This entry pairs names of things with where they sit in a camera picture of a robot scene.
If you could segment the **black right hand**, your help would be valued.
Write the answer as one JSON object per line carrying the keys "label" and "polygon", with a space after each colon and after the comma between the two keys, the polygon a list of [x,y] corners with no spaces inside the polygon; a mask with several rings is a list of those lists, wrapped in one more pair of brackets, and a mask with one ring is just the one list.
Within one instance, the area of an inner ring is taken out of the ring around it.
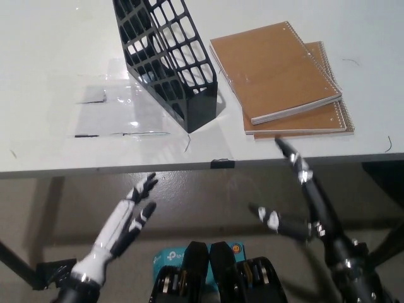
{"label": "black right hand", "polygon": [[365,257],[361,255],[358,247],[345,234],[329,197],[309,164],[283,138],[276,137],[275,143],[297,176],[309,208],[309,222],[306,224],[293,222],[279,212],[271,211],[256,203],[249,204],[250,212],[277,234],[298,241],[309,241],[313,237],[320,239],[324,246],[326,264],[332,270],[336,270],[338,267],[353,268],[363,265]]}

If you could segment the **white and black left hand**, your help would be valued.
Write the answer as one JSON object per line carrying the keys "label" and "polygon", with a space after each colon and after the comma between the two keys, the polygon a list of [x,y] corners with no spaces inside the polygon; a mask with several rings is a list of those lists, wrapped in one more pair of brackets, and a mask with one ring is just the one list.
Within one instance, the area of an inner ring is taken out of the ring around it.
{"label": "white and black left hand", "polygon": [[135,214],[137,205],[149,197],[157,182],[156,173],[148,174],[118,202],[97,236],[91,251],[73,266],[71,270],[73,278],[81,282],[94,283],[99,287],[104,285],[108,264],[119,258],[136,240],[155,211],[157,204],[151,201]]}

